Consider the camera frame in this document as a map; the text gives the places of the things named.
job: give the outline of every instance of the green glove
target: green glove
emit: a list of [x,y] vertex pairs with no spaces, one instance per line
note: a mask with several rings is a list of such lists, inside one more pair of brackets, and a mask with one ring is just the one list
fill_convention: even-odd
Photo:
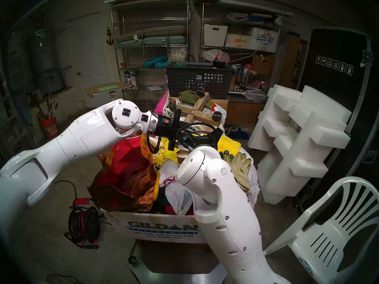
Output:
[[226,161],[236,180],[238,186],[246,193],[250,193],[248,172],[251,167],[251,159],[246,159],[245,154],[238,152],[235,157],[229,151],[220,152],[221,158]]
[[[194,91],[182,91],[179,93],[179,99],[182,103],[192,104],[194,105],[197,100],[199,99],[199,96]],[[213,107],[213,101],[208,100],[205,106],[212,110]]]

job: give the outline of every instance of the white plastic chair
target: white plastic chair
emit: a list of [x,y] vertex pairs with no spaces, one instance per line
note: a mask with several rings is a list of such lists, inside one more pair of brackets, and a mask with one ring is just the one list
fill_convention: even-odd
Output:
[[[348,202],[350,183],[356,183],[354,193]],[[337,212],[322,225],[313,223],[302,230],[311,215],[316,212],[340,187],[343,187],[342,203]],[[357,199],[359,191],[364,189]],[[358,266],[367,247],[379,230],[379,216],[367,218],[379,210],[379,193],[368,181],[359,177],[345,177],[335,182],[329,191],[309,207],[282,235],[266,250],[270,254],[288,245],[305,269],[317,283],[344,281]],[[363,245],[355,262],[337,272],[343,259],[343,248],[351,237],[366,226],[376,224],[368,240]]]

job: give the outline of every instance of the pink fabric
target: pink fabric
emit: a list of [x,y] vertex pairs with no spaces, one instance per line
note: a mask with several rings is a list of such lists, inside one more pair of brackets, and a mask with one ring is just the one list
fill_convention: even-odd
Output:
[[163,115],[163,109],[168,102],[168,91],[165,92],[165,94],[161,97],[159,103],[155,107],[155,113]]

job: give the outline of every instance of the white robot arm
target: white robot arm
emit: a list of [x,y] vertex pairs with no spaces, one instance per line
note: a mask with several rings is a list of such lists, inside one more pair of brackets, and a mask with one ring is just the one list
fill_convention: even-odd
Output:
[[[112,113],[112,121],[107,114]],[[20,212],[48,191],[51,182],[70,163],[101,153],[141,130],[144,134],[180,140],[192,150],[181,164],[177,180],[195,193],[194,213],[208,245],[225,267],[233,283],[289,283],[276,275],[263,255],[260,226],[246,195],[238,187],[229,165],[217,152],[214,130],[205,136],[178,137],[180,110],[174,118],[142,113],[122,99],[88,112],[57,138],[35,150],[23,151],[0,170],[0,236],[8,245],[8,231]]]

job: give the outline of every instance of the metal base plate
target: metal base plate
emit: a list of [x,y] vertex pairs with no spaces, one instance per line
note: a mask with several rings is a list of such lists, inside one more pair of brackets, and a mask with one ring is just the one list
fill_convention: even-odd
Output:
[[227,273],[219,262],[217,266],[209,274],[163,274],[153,273],[145,265],[145,263],[137,258],[135,265],[129,264],[131,271],[136,275],[141,284],[221,284]]

